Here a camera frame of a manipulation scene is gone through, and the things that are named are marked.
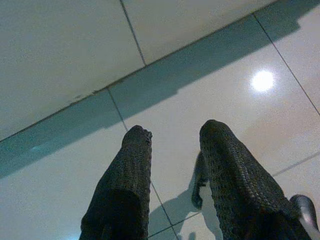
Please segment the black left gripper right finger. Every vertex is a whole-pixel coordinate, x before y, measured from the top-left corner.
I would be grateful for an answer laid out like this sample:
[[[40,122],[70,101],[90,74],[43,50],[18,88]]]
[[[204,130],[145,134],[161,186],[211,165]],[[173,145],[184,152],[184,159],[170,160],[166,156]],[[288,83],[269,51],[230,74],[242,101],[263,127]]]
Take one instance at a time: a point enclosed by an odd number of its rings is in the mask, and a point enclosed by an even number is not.
[[[201,209],[209,184],[225,240],[308,240],[301,212],[223,122],[207,120],[199,132],[191,201]]]

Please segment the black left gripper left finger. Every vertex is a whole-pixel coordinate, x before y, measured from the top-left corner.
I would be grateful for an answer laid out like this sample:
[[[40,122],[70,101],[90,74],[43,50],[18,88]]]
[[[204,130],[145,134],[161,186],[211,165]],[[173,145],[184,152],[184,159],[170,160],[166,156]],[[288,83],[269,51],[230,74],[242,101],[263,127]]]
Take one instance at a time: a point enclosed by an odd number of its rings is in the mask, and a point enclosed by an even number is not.
[[[146,240],[150,212],[152,133],[140,125],[98,181],[81,220],[81,240]]]

